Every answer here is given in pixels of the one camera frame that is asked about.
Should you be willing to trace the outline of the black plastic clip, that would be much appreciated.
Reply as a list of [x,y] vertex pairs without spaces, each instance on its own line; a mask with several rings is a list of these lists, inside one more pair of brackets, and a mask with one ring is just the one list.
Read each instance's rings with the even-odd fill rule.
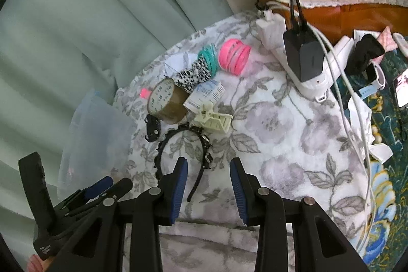
[[148,142],[152,143],[160,137],[160,132],[161,132],[160,120],[157,117],[154,117],[153,115],[148,114],[145,117],[145,123],[146,123],[145,139]]

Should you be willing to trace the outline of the cream hair claw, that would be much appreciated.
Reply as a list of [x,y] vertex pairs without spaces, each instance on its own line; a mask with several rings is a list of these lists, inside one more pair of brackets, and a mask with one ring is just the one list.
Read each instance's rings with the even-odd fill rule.
[[232,124],[233,116],[227,113],[214,111],[214,104],[211,101],[202,103],[194,110],[194,122],[200,127],[213,132],[226,134]]

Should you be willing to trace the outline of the translucent plastic bag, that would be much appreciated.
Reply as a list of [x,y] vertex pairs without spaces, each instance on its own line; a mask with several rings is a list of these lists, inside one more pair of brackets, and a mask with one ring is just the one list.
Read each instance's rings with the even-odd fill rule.
[[57,196],[65,199],[105,176],[115,177],[128,160],[136,123],[89,91],[73,114],[59,167]]

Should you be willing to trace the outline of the brown packing tape roll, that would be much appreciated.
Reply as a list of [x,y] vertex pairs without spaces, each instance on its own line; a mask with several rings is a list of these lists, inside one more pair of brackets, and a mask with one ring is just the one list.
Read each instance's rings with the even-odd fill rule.
[[178,123],[187,114],[184,102],[189,94],[178,87],[174,80],[165,78],[151,92],[147,112],[168,124]]

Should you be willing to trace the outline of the pink hair roller clip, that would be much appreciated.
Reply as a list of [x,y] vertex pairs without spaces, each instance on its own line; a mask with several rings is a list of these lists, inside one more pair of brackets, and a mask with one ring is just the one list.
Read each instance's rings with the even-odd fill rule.
[[139,94],[140,98],[142,99],[148,99],[150,95],[151,95],[151,91],[147,88],[142,88]]

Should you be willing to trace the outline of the small white printed box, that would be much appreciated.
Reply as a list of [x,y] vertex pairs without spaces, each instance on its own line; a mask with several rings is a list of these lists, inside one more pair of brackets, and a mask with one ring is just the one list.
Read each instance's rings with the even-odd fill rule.
[[210,102],[214,106],[224,93],[225,89],[221,82],[210,79],[209,81],[198,84],[183,105],[187,110],[198,114],[201,106]]

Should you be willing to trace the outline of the floral white blanket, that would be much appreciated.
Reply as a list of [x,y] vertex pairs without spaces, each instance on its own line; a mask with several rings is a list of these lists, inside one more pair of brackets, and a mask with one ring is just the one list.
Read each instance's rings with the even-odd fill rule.
[[272,53],[261,45],[256,17],[244,12],[201,30],[170,48],[127,87],[117,91],[115,107],[136,122],[127,172],[132,197],[156,184],[157,145],[145,139],[146,102],[142,88],[153,88],[164,77],[164,62],[180,53],[196,54],[208,44],[236,38],[251,46],[243,75],[220,71],[225,89],[216,112],[233,116],[228,133],[210,133],[210,168],[200,172],[201,145],[191,133],[178,133],[162,154],[164,173],[178,157],[189,162],[186,193],[178,221],[160,230],[165,271],[251,271],[257,251],[257,229],[245,228],[230,181],[230,160],[239,157],[262,186],[284,198],[314,197],[352,243],[363,253],[371,229],[366,171],[342,122],[335,97],[317,103],[303,98]]

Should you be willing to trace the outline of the leopard print scrunchie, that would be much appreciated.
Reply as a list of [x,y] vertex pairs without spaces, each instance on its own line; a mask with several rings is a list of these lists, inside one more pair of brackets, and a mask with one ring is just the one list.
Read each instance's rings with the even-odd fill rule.
[[178,72],[174,77],[174,83],[187,93],[192,93],[198,84],[211,79],[211,72],[204,57],[199,57],[190,68]]

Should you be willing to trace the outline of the crumpled paper ball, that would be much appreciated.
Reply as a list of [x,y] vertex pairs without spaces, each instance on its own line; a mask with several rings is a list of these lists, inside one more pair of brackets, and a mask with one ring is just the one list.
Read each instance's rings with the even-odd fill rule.
[[174,77],[178,72],[190,68],[195,60],[197,60],[197,55],[191,53],[172,55],[164,62],[164,75]]

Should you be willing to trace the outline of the black power adapter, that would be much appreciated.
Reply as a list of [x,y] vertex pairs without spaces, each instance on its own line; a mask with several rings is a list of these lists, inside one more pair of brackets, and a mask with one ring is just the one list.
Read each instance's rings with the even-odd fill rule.
[[287,30],[283,39],[288,65],[300,82],[322,74],[324,52],[309,27]]

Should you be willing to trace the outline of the white power strip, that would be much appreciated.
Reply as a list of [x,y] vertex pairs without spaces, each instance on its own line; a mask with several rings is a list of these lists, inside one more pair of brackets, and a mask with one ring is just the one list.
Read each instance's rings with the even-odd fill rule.
[[325,101],[347,65],[354,40],[343,36],[326,55],[313,32],[287,30],[282,15],[271,10],[256,20],[256,26],[263,47],[277,58],[301,95],[319,103]]

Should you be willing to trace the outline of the green curtain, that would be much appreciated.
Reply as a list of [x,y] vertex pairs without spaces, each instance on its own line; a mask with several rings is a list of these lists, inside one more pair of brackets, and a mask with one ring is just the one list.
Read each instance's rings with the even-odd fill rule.
[[7,0],[1,9],[1,235],[18,263],[34,222],[18,172],[38,152],[55,193],[68,127],[90,90],[117,89],[180,40],[229,17],[226,0]]

